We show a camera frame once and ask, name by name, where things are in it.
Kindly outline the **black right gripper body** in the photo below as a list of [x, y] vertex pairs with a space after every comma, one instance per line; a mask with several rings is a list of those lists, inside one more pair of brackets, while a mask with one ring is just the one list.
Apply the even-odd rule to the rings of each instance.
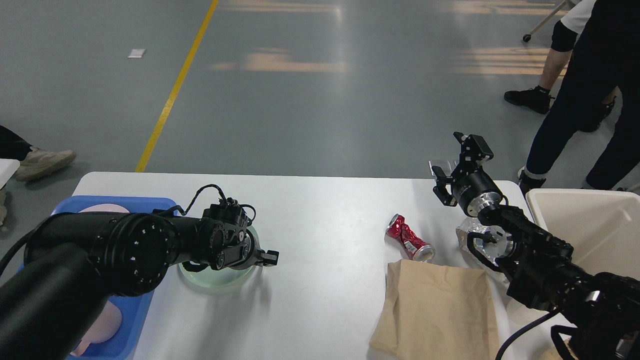
[[466, 216], [476, 218], [480, 211], [496, 207], [503, 202], [502, 191], [483, 170], [474, 172], [454, 171], [451, 194]]

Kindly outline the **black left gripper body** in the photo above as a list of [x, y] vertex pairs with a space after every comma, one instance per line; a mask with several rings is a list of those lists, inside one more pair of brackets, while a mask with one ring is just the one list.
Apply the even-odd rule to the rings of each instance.
[[253, 225], [249, 226], [240, 253], [243, 256], [242, 262], [235, 265], [235, 270], [247, 271], [253, 267], [263, 267], [265, 260], [262, 255], [265, 253], [259, 242], [258, 231]]

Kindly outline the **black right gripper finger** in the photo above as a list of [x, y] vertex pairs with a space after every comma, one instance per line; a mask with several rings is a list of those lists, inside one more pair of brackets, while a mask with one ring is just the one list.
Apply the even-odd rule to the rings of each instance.
[[484, 172], [484, 164], [494, 159], [493, 150], [484, 137], [476, 134], [453, 132], [461, 146], [458, 164], [453, 170], [454, 177], [464, 177], [477, 172]]
[[457, 199], [447, 189], [448, 185], [453, 184], [454, 178], [450, 175], [446, 175], [444, 170], [440, 166], [432, 166], [431, 170], [435, 177], [435, 186], [433, 192], [438, 198], [439, 202], [446, 207], [455, 207], [458, 202]]

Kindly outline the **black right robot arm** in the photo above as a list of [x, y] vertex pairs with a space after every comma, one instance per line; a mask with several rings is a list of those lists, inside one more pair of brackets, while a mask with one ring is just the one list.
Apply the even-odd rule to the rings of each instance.
[[474, 240], [491, 242], [488, 234], [470, 233], [467, 248], [485, 267], [509, 280], [506, 294], [546, 315], [508, 337], [498, 349], [500, 360], [518, 337], [562, 314], [571, 326], [554, 325], [550, 336], [563, 360], [637, 360], [640, 357], [639, 281], [599, 272], [590, 275], [572, 262], [573, 246], [533, 223], [524, 211], [508, 203], [498, 185], [483, 170], [494, 153], [482, 136], [454, 132], [461, 146], [450, 175], [431, 167], [433, 188], [446, 207], [459, 206], [466, 216], [511, 237], [503, 255], [492, 260], [475, 248]]

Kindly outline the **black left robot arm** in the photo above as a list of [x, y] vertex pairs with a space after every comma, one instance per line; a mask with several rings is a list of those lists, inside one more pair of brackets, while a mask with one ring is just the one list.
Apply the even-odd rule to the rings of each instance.
[[112, 296], [154, 291], [170, 267], [243, 271], [274, 267], [279, 252], [249, 230], [248, 203], [218, 192], [199, 218], [191, 206], [152, 212], [60, 212], [2, 256], [5, 271], [23, 250], [23, 267], [1, 287], [1, 358], [64, 360]]

